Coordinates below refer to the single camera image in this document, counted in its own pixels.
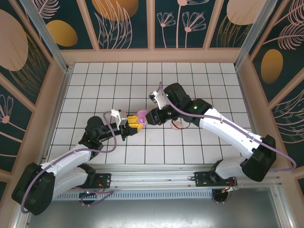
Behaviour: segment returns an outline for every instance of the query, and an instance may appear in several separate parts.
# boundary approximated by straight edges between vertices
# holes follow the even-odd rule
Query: white tile
[[[206,129],[200,129],[202,145],[219,145],[219,137]]]
[[[182,86],[193,85],[192,74],[177,74],[177,79]]]
[[[235,74],[236,72],[233,63],[220,63],[220,68],[225,74]]]
[[[113,99],[98,99],[96,104],[96,113],[105,113],[112,109]]]
[[[162,81],[162,74],[148,74],[147,75],[147,85],[158,86]]]
[[[184,85],[183,89],[185,90],[186,94],[190,96],[191,99],[195,99],[194,86]]]
[[[222,85],[220,85],[220,86],[211,85],[210,90],[211,90],[212,98],[227,98],[225,87]]]
[[[104,63],[90,63],[88,73],[101,74],[103,71]]]
[[[73,128],[57,128],[53,144],[70,145],[73,131]]]
[[[207,73],[222,73],[219,63],[206,63]]]
[[[132,85],[131,98],[146,98],[146,85]]]
[[[196,98],[211,98],[210,87],[208,85],[195,85],[194,89]]]
[[[98,90],[99,90],[99,86],[97,85],[87,85],[84,87],[82,98],[97,98]]]
[[[190,63],[177,63],[177,73],[192,73]]]
[[[222,160],[220,146],[203,146],[204,163],[214,164],[218,160]]]
[[[125,146],[127,144],[127,139],[125,139],[125,141],[123,141],[122,137],[120,135],[117,135],[116,136],[116,144],[120,145],[120,146]],[[111,138],[111,139],[108,140],[108,145],[114,146],[114,138]]]
[[[129,104],[130,100],[129,99],[114,99],[113,103],[113,109],[115,110],[121,110],[123,112],[129,112]]]
[[[82,136],[84,135],[84,133],[85,133],[84,128],[75,128],[71,144],[77,145],[78,142],[82,139]]]
[[[127,146],[126,164],[144,164],[144,146]]]
[[[70,86],[83,86],[85,84],[86,74],[72,74]]]
[[[115,86],[101,85],[99,87],[98,98],[113,98]]]
[[[163,73],[177,73],[176,63],[162,63],[161,65]]]
[[[93,113],[95,112],[97,99],[81,99],[79,112]]]
[[[80,104],[80,99],[65,99],[62,112],[77,113]]]
[[[147,73],[147,63],[133,63],[132,73]]]
[[[100,85],[101,74],[87,74],[85,85],[87,86],[98,86]]]
[[[116,85],[118,86],[129,86],[131,85],[132,74],[117,74]]]
[[[103,73],[117,73],[118,63],[104,63]]]
[[[125,146],[117,146],[113,152],[107,153],[106,164],[124,164],[125,162]]]
[[[162,74],[162,84],[165,86],[177,82],[177,74]]]
[[[201,146],[184,146],[185,164],[203,164]]]
[[[191,63],[192,73],[194,74],[203,74],[206,73],[205,63]]]
[[[162,63],[148,63],[148,73],[161,73]]]
[[[212,86],[224,85],[222,74],[208,74],[209,84]]]
[[[48,161],[52,161],[56,158],[58,158],[59,156],[65,154],[66,152],[68,152],[70,149],[70,146],[52,146],[49,157],[48,157]]]
[[[96,157],[94,157],[92,160],[89,160],[87,164],[105,164],[105,153],[99,153]]]
[[[63,128],[74,128],[76,122],[77,113],[62,113],[60,115],[60,120],[58,127]]]
[[[130,100],[130,113],[137,113],[140,110],[146,109],[146,99],[131,99]]]
[[[146,164],[164,164],[163,146],[146,146]]]
[[[136,135],[128,136],[127,145],[135,146],[135,145],[145,145],[145,134],[146,130],[141,129]]]
[[[132,85],[146,85],[147,74],[132,74]]]
[[[193,74],[193,81],[195,86],[208,86],[209,81],[207,74]]]
[[[182,145],[181,131],[174,129],[164,129],[165,145]]]
[[[146,129],[146,145],[163,145],[163,129]]]
[[[222,153],[223,153],[223,159],[235,159],[235,158],[240,158],[241,154],[237,150],[237,148],[233,146],[221,146],[222,148]]]
[[[94,113],[78,113],[76,120],[76,128],[85,128],[87,121],[94,116]]]
[[[226,86],[228,98],[243,98],[239,86]]]
[[[130,97],[130,86],[118,85],[115,87],[114,98],[129,98]]]
[[[229,113],[230,106],[228,99],[212,99],[213,107],[220,113]]]
[[[184,164],[182,146],[165,146],[166,164]]]
[[[83,86],[69,86],[67,89],[66,98],[81,98]]]
[[[132,63],[119,63],[118,73],[132,73]]]
[[[100,85],[114,86],[116,81],[116,74],[102,74]]]
[[[242,128],[250,128],[250,122],[247,113],[232,113],[234,123]]]
[[[245,113],[246,107],[243,99],[229,99],[231,112],[233,113]]]
[[[224,82],[226,86],[238,86],[238,77],[236,74],[223,74]]]
[[[183,129],[182,139],[184,145],[201,145],[199,128]]]
[[[81,73],[87,73],[87,70],[89,68],[89,63],[75,63],[73,74],[81,74]]]

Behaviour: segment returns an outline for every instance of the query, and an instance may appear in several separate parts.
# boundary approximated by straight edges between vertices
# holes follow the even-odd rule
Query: dark teal wallpaper
[[[304,165],[304,81],[294,88],[272,113],[288,155],[297,167]]]
[[[210,48],[240,48],[262,5],[261,0],[224,0]]]
[[[215,1],[156,0],[155,48],[202,48]]]
[[[304,3],[291,0],[253,59],[268,101],[304,67]]]
[[[0,202],[1,202],[1,199],[2,199],[2,196],[3,196],[3,193],[4,193],[4,190],[5,190],[5,187],[6,187],[6,183],[0,181]]]
[[[85,0],[100,49],[148,48],[146,0]]]
[[[0,74],[36,103],[49,61],[8,0],[0,4]]]
[[[33,0],[33,3],[59,49],[93,49],[76,0]]]
[[[267,22],[266,22],[265,25],[264,25],[264,28],[261,30],[259,36],[257,37],[257,39],[256,39],[256,41],[254,42],[252,48],[250,49],[249,55],[251,55],[252,52],[254,51],[254,49],[256,48],[257,43],[260,41],[261,36],[262,36],[263,33],[265,32],[266,28],[268,27],[270,21],[271,21],[272,18],[274,17],[274,15],[275,15],[277,9],[279,8],[279,6],[281,5],[281,3],[282,3],[282,0],[277,0],[274,10],[273,10],[272,13],[270,14],[269,18],[267,19]]]
[[[0,169],[11,172],[32,112],[0,85]]]
[[[298,182],[304,196],[304,178],[298,179]]]

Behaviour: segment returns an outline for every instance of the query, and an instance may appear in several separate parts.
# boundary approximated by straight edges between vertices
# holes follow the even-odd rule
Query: pink object
[[[141,125],[149,125],[147,122],[146,122],[146,115],[149,113],[150,111],[149,110],[141,110],[141,111],[138,111],[137,112],[137,116],[138,116],[138,121],[137,123],[138,124],[141,124]]]

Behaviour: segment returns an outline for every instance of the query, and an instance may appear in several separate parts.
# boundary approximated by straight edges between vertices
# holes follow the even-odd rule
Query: white grid floor
[[[213,104],[225,117],[251,131],[242,93],[232,63],[76,63],[51,142],[48,160],[72,149],[81,139],[87,120],[121,109],[136,114],[157,107],[148,95],[178,82],[192,99]],[[94,164],[213,164],[240,157],[224,140],[191,124],[188,129],[147,126],[125,142],[117,137],[117,149],[101,153]],[[103,150],[113,147],[113,139]]]

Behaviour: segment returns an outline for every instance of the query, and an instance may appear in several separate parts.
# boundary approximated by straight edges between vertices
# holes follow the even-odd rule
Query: black mounting plate
[[[111,185],[111,174],[110,173],[96,173],[95,179],[93,181],[93,184],[89,186],[87,183],[84,183],[83,185],[80,185],[78,187],[82,189],[94,189],[98,190],[100,189],[99,182],[104,186],[105,189],[109,189]]]
[[[217,183],[214,183],[210,179],[209,176],[210,176],[210,172],[209,171],[195,172],[193,178],[195,179],[195,185],[196,185],[196,187],[225,187],[225,186],[229,186],[230,185],[228,179],[221,179],[221,180],[218,180]]]

